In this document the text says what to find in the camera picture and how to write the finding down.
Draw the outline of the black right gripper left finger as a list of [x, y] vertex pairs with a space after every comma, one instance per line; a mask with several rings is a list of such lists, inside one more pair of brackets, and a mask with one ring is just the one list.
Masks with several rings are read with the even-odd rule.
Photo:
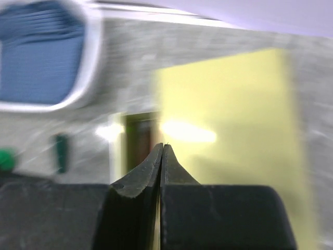
[[1, 176], [1, 249], [146, 249], [162, 151], [110, 185]]

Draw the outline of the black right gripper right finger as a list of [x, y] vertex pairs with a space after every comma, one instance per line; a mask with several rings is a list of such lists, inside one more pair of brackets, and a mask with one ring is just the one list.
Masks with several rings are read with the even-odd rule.
[[200, 184], [163, 148], [162, 249], [296, 249], [278, 193], [265, 185]]

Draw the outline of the green long screwdriver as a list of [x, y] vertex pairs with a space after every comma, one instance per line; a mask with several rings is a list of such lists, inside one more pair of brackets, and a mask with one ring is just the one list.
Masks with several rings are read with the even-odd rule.
[[68, 152], [69, 142], [66, 134], [59, 133], [54, 136], [55, 151], [57, 158], [57, 172], [59, 174], [66, 173], [68, 170]]

